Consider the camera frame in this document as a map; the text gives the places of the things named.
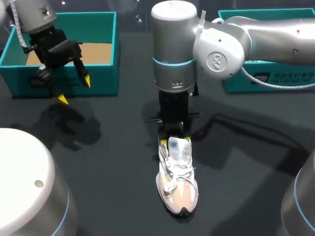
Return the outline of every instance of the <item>teal box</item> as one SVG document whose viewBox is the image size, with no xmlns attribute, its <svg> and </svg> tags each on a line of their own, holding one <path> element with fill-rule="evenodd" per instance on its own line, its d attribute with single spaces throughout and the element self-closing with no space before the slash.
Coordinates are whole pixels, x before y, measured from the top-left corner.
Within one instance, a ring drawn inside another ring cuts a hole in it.
<svg viewBox="0 0 315 236">
<path fill-rule="evenodd" d="M 78 80 L 73 64 L 67 64 L 51 73 L 65 96 L 117 95 L 119 90 L 120 41 L 116 12 L 57 13 L 54 26 L 62 29 L 69 40 L 78 43 L 111 43 L 110 63 L 86 64 L 91 87 Z M 26 43 L 29 36 L 23 35 Z M 42 82 L 35 77 L 41 65 L 26 65 L 28 55 L 19 44 L 14 27 L 0 58 L 0 73 L 13 97 L 48 97 Z"/>
<path fill-rule="evenodd" d="M 224 20 L 233 16 L 243 16 L 256 20 L 286 20 L 294 18 L 314 18 L 312 8 L 300 9 L 260 9 L 260 10 L 221 10 L 219 17 Z M 246 61 L 244 68 L 255 78 L 279 86 L 299 86 L 315 83 L 315 67 L 292 66 L 267 61 Z M 285 91 L 257 84 L 239 71 L 235 76 L 223 81 L 226 92 Z"/>
</svg>

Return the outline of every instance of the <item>white sneaker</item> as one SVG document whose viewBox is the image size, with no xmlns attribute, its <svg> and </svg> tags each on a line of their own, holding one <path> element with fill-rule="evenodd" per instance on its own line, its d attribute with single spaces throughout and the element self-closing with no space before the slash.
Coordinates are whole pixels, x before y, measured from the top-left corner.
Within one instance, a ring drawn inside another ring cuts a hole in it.
<svg viewBox="0 0 315 236">
<path fill-rule="evenodd" d="M 161 141 L 158 147 L 158 193 L 173 214 L 188 216 L 195 209 L 198 200 L 198 186 L 191 159 L 191 140 L 170 137 L 168 149 L 165 143 Z"/>
</svg>

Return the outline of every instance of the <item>shoelace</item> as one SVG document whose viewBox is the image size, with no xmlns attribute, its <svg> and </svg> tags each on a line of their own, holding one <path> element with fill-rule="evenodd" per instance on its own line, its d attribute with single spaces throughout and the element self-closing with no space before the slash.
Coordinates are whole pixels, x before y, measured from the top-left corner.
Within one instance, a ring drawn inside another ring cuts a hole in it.
<svg viewBox="0 0 315 236">
<path fill-rule="evenodd" d="M 170 176 L 172 177 L 171 181 L 168 182 L 164 186 L 164 191 L 167 194 L 170 194 L 177 187 L 177 182 L 178 181 L 186 180 L 193 186 L 193 188 L 195 189 L 196 194 L 198 196 L 199 193 L 198 193 L 198 190 L 196 189 L 196 186 L 195 186 L 194 182 L 189 179 L 192 171 L 195 169 L 191 165 L 192 164 L 191 157 L 190 157 L 190 162 L 189 162 L 190 164 L 189 164 L 189 166 L 181 169 L 180 167 L 176 167 L 169 160 L 169 158 L 168 158 L 168 150 L 166 148 L 166 145 L 163 145 L 163 146 L 164 146 L 164 148 L 161 148 L 161 147 L 159 148 L 159 152 L 161 152 L 162 156 L 164 156 L 164 160 L 165 160 L 165 165 L 166 165 L 167 171 L 170 173 Z"/>
</svg>

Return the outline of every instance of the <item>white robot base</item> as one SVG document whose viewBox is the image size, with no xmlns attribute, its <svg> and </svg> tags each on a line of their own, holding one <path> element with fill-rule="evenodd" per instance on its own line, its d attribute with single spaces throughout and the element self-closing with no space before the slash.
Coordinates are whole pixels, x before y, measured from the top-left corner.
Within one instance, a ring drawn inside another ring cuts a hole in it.
<svg viewBox="0 0 315 236">
<path fill-rule="evenodd" d="M 74 236 L 73 196 L 34 136 L 0 128 L 0 236 Z"/>
</svg>

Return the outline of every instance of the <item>black table surface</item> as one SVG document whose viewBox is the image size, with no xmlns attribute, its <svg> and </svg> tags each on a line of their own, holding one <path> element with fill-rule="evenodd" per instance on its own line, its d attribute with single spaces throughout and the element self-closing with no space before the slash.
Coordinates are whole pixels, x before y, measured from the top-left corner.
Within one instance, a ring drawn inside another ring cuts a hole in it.
<svg viewBox="0 0 315 236">
<path fill-rule="evenodd" d="M 313 7 L 312 1 L 192 2 L 210 20 L 219 9 Z M 101 0 L 52 3 L 57 11 L 112 9 Z M 199 71 L 200 96 L 191 107 L 201 113 L 192 136 L 200 196 L 192 217 L 173 218 L 158 195 L 158 127 L 148 122 L 159 110 L 149 21 L 154 3 L 140 0 L 129 13 L 117 8 L 118 96 L 69 98 L 69 106 L 12 99 L 0 78 L 0 126 L 27 131 L 51 151 L 77 204 L 77 236 L 277 235 L 283 195 L 315 148 L 314 93 L 231 95 Z"/>
</svg>

